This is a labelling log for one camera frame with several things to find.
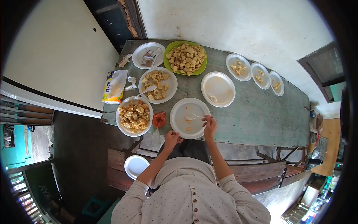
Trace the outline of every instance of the white plastic plate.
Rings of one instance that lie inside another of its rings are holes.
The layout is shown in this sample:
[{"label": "white plastic plate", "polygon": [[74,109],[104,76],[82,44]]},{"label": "white plastic plate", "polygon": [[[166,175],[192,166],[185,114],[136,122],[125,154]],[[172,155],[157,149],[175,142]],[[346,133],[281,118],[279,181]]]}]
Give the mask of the white plastic plate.
[{"label": "white plastic plate", "polygon": [[[284,82],[282,82],[282,78],[281,76],[275,72],[272,71],[270,72],[270,84],[271,84],[271,88],[272,90],[276,93],[277,96],[283,96],[284,92],[285,92],[285,86],[284,86]],[[272,80],[275,81],[275,84],[277,82],[281,82],[281,85],[277,88],[277,90],[274,89],[274,87],[272,86]]]},{"label": "white plastic plate", "polygon": [[[160,55],[158,55],[158,58],[155,60],[154,62],[155,64],[153,64],[150,67],[142,66],[143,55],[145,55],[148,52],[148,50],[155,51],[157,50],[157,48],[161,49],[161,53]],[[151,68],[158,67],[160,64],[163,63],[164,51],[165,51],[165,47],[160,43],[150,42],[150,43],[142,44],[141,46],[137,47],[137,49],[133,52],[133,56],[132,56],[133,64],[141,69],[151,69]]]},{"label": "white plastic plate", "polygon": [[[133,99],[133,96],[128,97],[128,98],[126,98],[125,100],[123,100],[123,101],[121,102],[121,104],[118,106],[118,108],[121,107],[121,106],[123,106],[123,105],[124,105],[124,106],[128,106],[131,99]],[[121,132],[122,132],[123,134],[125,134],[125,135],[127,135],[127,136],[129,136],[129,137],[138,137],[138,136],[143,135],[144,133],[146,133],[146,132],[150,129],[150,127],[152,126],[152,123],[153,123],[154,112],[153,112],[153,108],[152,108],[152,106],[150,105],[149,101],[146,100],[146,99],[144,99],[143,97],[137,96],[137,98],[135,98],[134,100],[132,100],[132,102],[133,102],[134,104],[136,104],[136,103],[138,102],[138,100],[141,100],[141,101],[143,101],[145,104],[147,104],[147,105],[149,106],[149,112],[150,112],[150,115],[149,115],[150,120],[149,120],[149,122],[148,122],[148,127],[147,127],[145,130],[143,130],[142,132],[134,133],[134,132],[131,131],[130,128],[126,128],[126,127],[120,125],[120,121],[118,120],[118,119],[119,119],[119,110],[117,109],[117,111],[116,111],[116,123],[117,123],[117,126],[118,126],[118,128],[121,130]]]},{"label": "white plastic plate", "polygon": [[186,120],[185,113],[194,113],[198,116],[211,115],[208,106],[196,98],[179,100],[170,112],[170,125],[175,132],[185,139],[197,139],[204,135],[204,121],[200,118]]},{"label": "white plastic plate", "polygon": [[148,166],[148,160],[138,155],[130,156],[124,162],[124,170],[127,175],[134,180],[137,179]]},{"label": "white plastic plate", "polygon": [[[238,66],[238,64],[236,63],[236,60],[240,60],[241,63],[246,66],[246,73],[245,75],[237,75],[235,74],[235,72],[233,71],[233,69],[230,67],[230,65],[236,65]],[[229,72],[232,74],[232,76],[234,76],[236,79],[246,82],[249,81],[252,77],[252,72],[251,72],[251,65],[250,63],[246,60],[246,58],[244,58],[242,55],[239,54],[229,54],[226,57],[226,67],[229,70]]]},{"label": "white plastic plate", "polygon": [[[261,71],[263,71],[265,73],[265,76],[262,77],[258,70],[261,69]],[[255,81],[255,83],[261,88],[261,89],[268,89],[270,87],[270,74],[267,71],[267,69],[265,68],[265,66],[263,66],[260,63],[252,63],[251,64],[251,73],[252,73],[252,79]],[[262,78],[262,83],[258,82],[255,78],[255,75],[257,75],[258,77]]]},{"label": "white plastic plate", "polygon": [[[141,82],[142,79],[145,77],[146,74],[148,74],[148,73],[150,73],[152,71],[164,71],[164,72],[169,74],[169,78],[167,80],[165,80],[165,81],[161,80],[160,81],[162,84],[169,84],[169,89],[166,91],[165,99],[152,100],[152,101],[150,101],[150,103],[151,104],[161,104],[161,103],[167,102],[168,100],[170,100],[174,96],[176,90],[178,89],[178,80],[176,79],[176,76],[174,75],[174,73],[172,73],[171,71],[169,71],[166,68],[157,67],[157,68],[152,68],[152,69],[146,71],[142,75],[142,77],[139,79],[139,84],[138,84],[139,85],[138,86],[139,93],[141,94],[143,92],[142,88],[144,87],[144,83]],[[149,98],[147,97],[146,93],[142,94],[141,96],[149,101]]]},{"label": "white plastic plate", "polygon": [[[222,72],[206,74],[202,80],[201,89],[206,101],[216,107],[229,106],[235,99],[235,85]],[[216,102],[211,100],[210,95],[216,97]]]}]

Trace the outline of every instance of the stool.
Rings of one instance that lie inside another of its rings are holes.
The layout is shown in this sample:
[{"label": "stool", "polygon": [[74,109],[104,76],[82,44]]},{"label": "stool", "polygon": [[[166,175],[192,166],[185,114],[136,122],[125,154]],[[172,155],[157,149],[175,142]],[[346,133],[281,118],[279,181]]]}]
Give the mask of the stool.
[{"label": "stool", "polygon": [[94,195],[82,210],[82,214],[97,218],[109,207],[110,201],[102,202]]}]

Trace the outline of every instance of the hand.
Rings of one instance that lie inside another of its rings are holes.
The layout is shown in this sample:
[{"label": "hand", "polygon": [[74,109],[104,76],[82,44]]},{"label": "hand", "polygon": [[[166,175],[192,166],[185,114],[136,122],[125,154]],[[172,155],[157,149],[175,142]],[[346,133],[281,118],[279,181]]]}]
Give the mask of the hand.
[{"label": "hand", "polygon": [[203,124],[204,129],[204,138],[205,140],[214,140],[214,135],[218,125],[216,124],[215,119],[211,119],[212,116],[204,115],[205,118],[202,118],[202,121],[206,121]]},{"label": "hand", "polygon": [[183,142],[183,139],[179,137],[180,133],[175,131],[169,131],[165,136],[164,150],[172,152],[175,145]]}]

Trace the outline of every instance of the window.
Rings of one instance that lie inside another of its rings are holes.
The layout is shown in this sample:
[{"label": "window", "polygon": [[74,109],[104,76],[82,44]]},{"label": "window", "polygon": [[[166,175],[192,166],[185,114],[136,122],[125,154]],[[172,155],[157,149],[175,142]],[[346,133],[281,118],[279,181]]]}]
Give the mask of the window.
[{"label": "window", "polygon": [[340,101],[344,88],[344,73],[336,43],[298,60],[320,88],[328,103]]}]

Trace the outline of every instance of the dark trousers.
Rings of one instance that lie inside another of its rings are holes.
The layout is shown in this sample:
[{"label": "dark trousers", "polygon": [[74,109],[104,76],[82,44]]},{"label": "dark trousers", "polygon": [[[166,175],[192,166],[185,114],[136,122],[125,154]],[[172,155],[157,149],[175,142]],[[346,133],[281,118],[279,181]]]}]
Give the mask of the dark trousers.
[{"label": "dark trousers", "polygon": [[[160,147],[158,155],[163,151],[163,149],[164,144]],[[173,151],[169,154],[167,160],[176,157],[191,157],[211,165],[208,146],[206,145],[205,141],[184,139],[182,143],[176,144]],[[148,191],[154,193],[159,189],[159,187],[160,186],[158,186],[156,189],[149,188]]]}]

